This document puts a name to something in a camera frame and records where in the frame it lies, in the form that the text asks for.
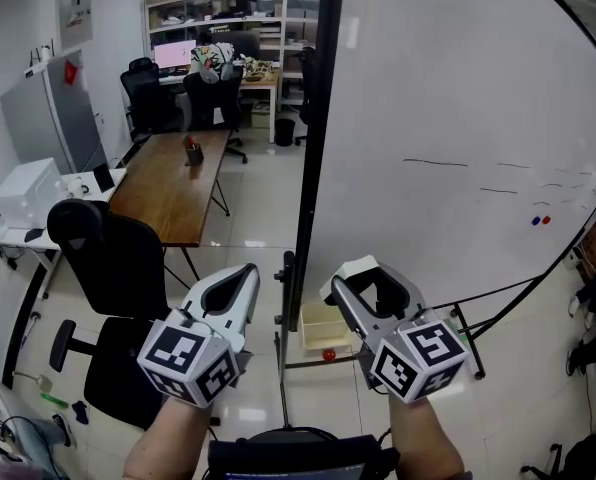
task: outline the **monitor screen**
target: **monitor screen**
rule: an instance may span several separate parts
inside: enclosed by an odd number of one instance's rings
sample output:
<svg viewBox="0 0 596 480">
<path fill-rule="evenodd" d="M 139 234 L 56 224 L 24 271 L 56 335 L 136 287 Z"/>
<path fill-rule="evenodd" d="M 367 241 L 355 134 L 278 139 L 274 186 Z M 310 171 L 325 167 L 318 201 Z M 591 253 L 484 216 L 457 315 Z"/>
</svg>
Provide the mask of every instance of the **monitor screen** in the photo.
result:
<svg viewBox="0 0 596 480">
<path fill-rule="evenodd" d="M 195 47 L 196 41 L 160 44 L 154 48 L 156 64 L 160 68 L 188 66 L 191 64 L 191 50 Z"/>
<path fill-rule="evenodd" d="M 326 469 L 323 471 L 305 471 L 304 473 L 278 474 L 235 474 L 227 473 L 226 480 L 359 480 L 364 464 L 345 468 Z"/>
</svg>

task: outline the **refrigerator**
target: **refrigerator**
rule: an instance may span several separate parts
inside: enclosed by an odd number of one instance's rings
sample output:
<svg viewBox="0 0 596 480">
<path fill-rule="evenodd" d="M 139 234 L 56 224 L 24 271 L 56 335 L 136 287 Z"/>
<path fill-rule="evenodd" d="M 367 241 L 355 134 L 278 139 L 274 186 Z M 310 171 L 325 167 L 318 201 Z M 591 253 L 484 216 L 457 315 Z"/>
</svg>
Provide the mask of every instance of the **refrigerator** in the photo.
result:
<svg viewBox="0 0 596 480">
<path fill-rule="evenodd" d="M 54 57 L 0 101 L 21 163 L 53 158 L 61 174 L 107 163 L 80 50 Z"/>
</svg>

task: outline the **black and white marker cube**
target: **black and white marker cube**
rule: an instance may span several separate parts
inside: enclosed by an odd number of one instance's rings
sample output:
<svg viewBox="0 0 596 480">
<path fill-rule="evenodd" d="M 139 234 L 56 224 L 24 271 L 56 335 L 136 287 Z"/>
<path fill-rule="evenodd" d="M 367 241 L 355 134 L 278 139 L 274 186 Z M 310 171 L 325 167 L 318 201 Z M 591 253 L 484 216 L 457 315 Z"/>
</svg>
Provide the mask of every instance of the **black and white marker cube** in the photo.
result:
<svg viewBox="0 0 596 480">
<path fill-rule="evenodd" d="M 448 386 L 468 356 L 456 333 L 437 320 L 400 328 L 384 338 L 371 374 L 410 403 Z"/>
<path fill-rule="evenodd" d="M 207 407 L 240 375 L 229 341 L 154 322 L 138 364 L 158 391 Z"/>
</svg>

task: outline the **black whiteboard edge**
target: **black whiteboard edge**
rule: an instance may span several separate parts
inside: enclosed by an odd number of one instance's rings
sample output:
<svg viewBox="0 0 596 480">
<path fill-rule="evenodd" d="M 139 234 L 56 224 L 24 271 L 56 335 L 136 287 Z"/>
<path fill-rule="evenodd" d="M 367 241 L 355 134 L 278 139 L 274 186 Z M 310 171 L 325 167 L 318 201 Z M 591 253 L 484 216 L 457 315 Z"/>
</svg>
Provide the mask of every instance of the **black whiteboard edge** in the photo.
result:
<svg viewBox="0 0 596 480">
<path fill-rule="evenodd" d="M 591 32 L 587 29 L 585 24 L 578 18 L 576 13 L 569 7 L 567 2 L 564 0 L 554 0 L 565 13 L 569 16 L 569 18 L 578 26 L 578 28 L 582 31 L 583 34 L 587 37 L 587 39 L 591 42 L 591 44 L 596 49 L 596 39 L 591 34 Z M 322 60 L 329 60 L 333 61 L 331 65 L 325 66 L 325 72 L 322 73 L 323 76 L 327 75 L 326 81 L 329 82 L 328 91 L 326 93 L 321 93 L 320 97 L 326 98 L 326 108 L 318 108 L 314 105 L 317 109 L 314 112 L 313 117 L 317 120 L 320 120 L 319 124 L 322 124 L 324 121 L 324 128 L 322 129 L 322 133 L 318 134 L 320 140 L 317 144 L 314 143 L 314 139 L 312 138 L 311 129 L 312 126 L 309 126 L 309 131 L 307 132 L 307 149 L 305 152 L 305 164 L 304 164 L 304 173 L 303 173 L 303 183 L 302 183 L 302 197 L 300 201 L 300 217 L 298 222 L 298 236 L 296 241 L 296 268 L 294 270 L 294 282 L 293 282 L 293 294 L 292 294 L 292 305 L 291 305 L 291 316 L 290 316 L 290 329 L 291 331 L 296 331 L 296 326 L 298 322 L 298 315 L 300 312 L 300 300 L 302 296 L 302 289 L 304 285 L 305 279 L 305 272 L 307 267 L 307 258 L 309 255 L 309 245 L 311 242 L 311 232 L 313 229 L 313 219 L 314 219 L 314 212 L 316 209 L 316 201 L 318 199 L 318 185 L 320 182 L 320 171 L 322 166 L 322 155 L 324 150 L 324 141 L 325 141 L 325 132 L 327 126 L 327 119 L 329 117 L 329 101 L 331 99 L 331 88 L 333 82 L 333 72 L 334 72 L 334 64 L 335 64 L 335 57 L 336 57 L 336 50 L 337 50 L 337 41 L 338 41 L 338 28 L 340 25 L 340 13 L 342 9 L 342 0 L 321 0 L 320 2 L 321 12 L 323 7 L 326 7 L 325 11 L 326 14 L 319 14 L 321 19 L 319 20 L 318 24 L 318 39 L 316 44 L 326 44 L 326 48 L 321 48 L 316 50 L 316 63 L 319 63 L 318 51 L 320 50 L 321 53 L 321 62 Z M 337 15 L 332 16 L 332 9 L 337 6 Z M 333 21 L 337 22 L 338 26 L 333 29 L 333 22 L 325 23 L 325 21 L 329 21 L 334 18 Z M 321 39 L 321 33 L 326 40 L 323 40 L 322 43 L 319 41 Z M 330 43 L 333 42 L 333 51 L 329 51 Z M 478 336 L 484 334 L 487 330 L 493 327 L 496 323 L 498 323 L 502 318 L 504 318 L 507 314 L 509 314 L 520 302 L 522 302 L 560 263 L 565 256 L 569 253 L 569 251 L 576 245 L 576 243 L 581 239 L 587 224 L 591 220 L 591 218 L 596 213 L 596 206 L 594 210 L 590 213 L 589 217 L 585 221 L 585 224 L 580 229 L 580 231 L 576 234 L 575 238 L 571 241 L 571 243 L 567 246 L 567 248 L 562 252 L 562 254 L 558 257 L 558 259 L 543 273 L 536 277 L 527 279 L 526 281 L 521 281 L 519 283 L 514 283 L 504 288 L 499 288 L 496 290 L 492 290 L 480 295 L 475 295 L 473 297 L 469 297 L 466 299 L 462 299 L 455 302 L 448 302 L 445 304 L 441 304 L 438 306 L 434 306 L 434 309 L 440 309 L 448 306 L 453 306 L 454 304 L 462 304 L 465 302 L 477 300 L 483 297 L 487 297 L 489 295 L 493 295 L 496 293 L 500 293 L 511 288 L 515 288 L 516 286 L 520 286 L 523 284 L 529 283 L 527 286 L 516 298 L 514 298 L 503 310 L 501 310 L 495 317 L 495 321 L 484 325 L 481 327 L 477 332 L 472 334 L 473 339 L 476 339 Z"/>
</svg>

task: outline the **pink screen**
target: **pink screen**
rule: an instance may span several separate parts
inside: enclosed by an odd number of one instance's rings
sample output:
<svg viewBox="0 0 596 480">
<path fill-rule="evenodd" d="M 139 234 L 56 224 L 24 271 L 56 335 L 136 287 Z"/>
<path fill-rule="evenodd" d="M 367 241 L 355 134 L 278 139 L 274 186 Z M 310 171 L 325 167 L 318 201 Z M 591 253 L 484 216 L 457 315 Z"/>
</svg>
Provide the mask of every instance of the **pink screen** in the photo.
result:
<svg viewBox="0 0 596 480">
<path fill-rule="evenodd" d="M 161 44 L 154 48 L 156 64 L 161 68 L 174 68 L 191 64 L 191 50 L 196 47 L 196 41 L 181 41 L 179 43 Z"/>
</svg>

